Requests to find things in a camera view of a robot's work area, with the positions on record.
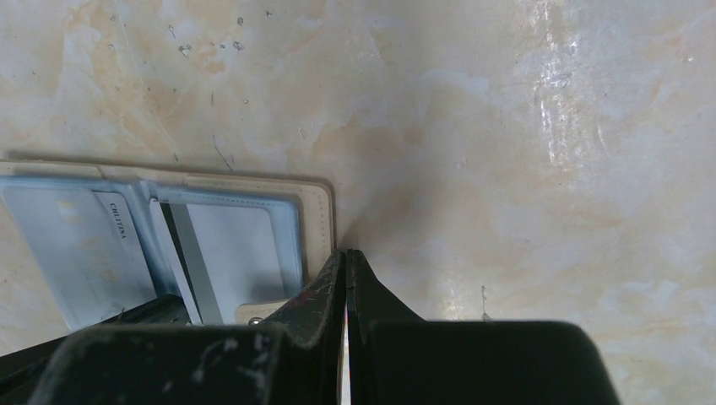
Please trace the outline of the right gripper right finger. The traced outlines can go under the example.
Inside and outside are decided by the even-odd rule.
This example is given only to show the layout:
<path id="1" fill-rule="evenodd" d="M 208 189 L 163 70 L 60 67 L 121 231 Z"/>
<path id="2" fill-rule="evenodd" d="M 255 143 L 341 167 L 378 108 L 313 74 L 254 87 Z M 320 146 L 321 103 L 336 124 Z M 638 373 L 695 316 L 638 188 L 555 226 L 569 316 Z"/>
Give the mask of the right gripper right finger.
<path id="1" fill-rule="evenodd" d="M 349 250 L 346 259 L 352 402 L 424 404 L 426 321 L 380 282 L 362 251 Z"/>

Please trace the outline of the silver VIP credit card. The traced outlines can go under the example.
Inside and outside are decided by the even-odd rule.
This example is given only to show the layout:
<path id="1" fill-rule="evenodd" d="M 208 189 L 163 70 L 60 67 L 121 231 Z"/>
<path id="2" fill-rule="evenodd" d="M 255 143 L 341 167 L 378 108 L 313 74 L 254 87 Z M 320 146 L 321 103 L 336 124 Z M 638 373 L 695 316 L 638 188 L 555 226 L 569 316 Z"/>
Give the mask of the silver VIP credit card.
<path id="1" fill-rule="evenodd" d="M 153 199 L 161 250 L 194 325 L 236 324 L 242 305 L 285 300 L 302 286 L 296 207 L 267 198 Z"/>

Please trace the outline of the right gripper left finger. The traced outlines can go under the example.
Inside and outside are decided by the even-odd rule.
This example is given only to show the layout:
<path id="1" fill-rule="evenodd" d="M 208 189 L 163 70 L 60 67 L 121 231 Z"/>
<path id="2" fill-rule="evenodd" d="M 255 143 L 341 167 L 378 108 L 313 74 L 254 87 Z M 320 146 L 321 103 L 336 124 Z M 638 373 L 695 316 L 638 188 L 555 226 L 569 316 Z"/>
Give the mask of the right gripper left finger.
<path id="1" fill-rule="evenodd" d="M 276 342 L 267 404 L 339 403 L 345 285 L 345 254 L 333 251 L 305 288 L 259 324 Z"/>

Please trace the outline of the beige card holder wallet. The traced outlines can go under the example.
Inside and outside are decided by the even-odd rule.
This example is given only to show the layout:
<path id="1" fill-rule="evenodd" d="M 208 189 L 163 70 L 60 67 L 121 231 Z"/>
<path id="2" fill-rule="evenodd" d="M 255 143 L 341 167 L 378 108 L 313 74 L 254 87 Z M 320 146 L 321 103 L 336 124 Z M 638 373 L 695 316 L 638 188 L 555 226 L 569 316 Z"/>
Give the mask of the beige card holder wallet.
<path id="1" fill-rule="evenodd" d="M 71 331 L 166 294 L 192 324 L 250 324 L 335 246 L 315 181 L 4 160 L 1 199 Z"/>

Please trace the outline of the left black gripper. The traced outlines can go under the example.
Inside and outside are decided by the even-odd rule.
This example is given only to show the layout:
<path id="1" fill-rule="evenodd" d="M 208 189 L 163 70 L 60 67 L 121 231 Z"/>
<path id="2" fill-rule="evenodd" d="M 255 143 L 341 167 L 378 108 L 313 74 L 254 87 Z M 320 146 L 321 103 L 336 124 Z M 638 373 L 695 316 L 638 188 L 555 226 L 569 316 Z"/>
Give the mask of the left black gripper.
<path id="1" fill-rule="evenodd" d="M 22 378 L 23 374 L 42 370 L 62 343 L 75 336 L 104 332 L 105 330 L 148 325 L 183 326 L 190 317 L 181 297 L 166 294 L 131 310 L 122 310 L 112 318 L 100 321 L 77 332 L 50 341 L 5 354 L 1 357 L 2 378 Z"/>

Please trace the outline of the white credit card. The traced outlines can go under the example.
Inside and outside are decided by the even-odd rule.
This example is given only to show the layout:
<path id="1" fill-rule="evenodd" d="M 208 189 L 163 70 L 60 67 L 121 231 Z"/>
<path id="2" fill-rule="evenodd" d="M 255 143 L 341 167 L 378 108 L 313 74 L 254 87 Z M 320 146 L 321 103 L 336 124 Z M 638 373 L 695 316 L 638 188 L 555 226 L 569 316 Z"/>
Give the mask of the white credit card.
<path id="1" fill-rule="evenodd" d="M 7 186 L 2 196 L 70 330 L 156 298 L 121 194 Z"/>

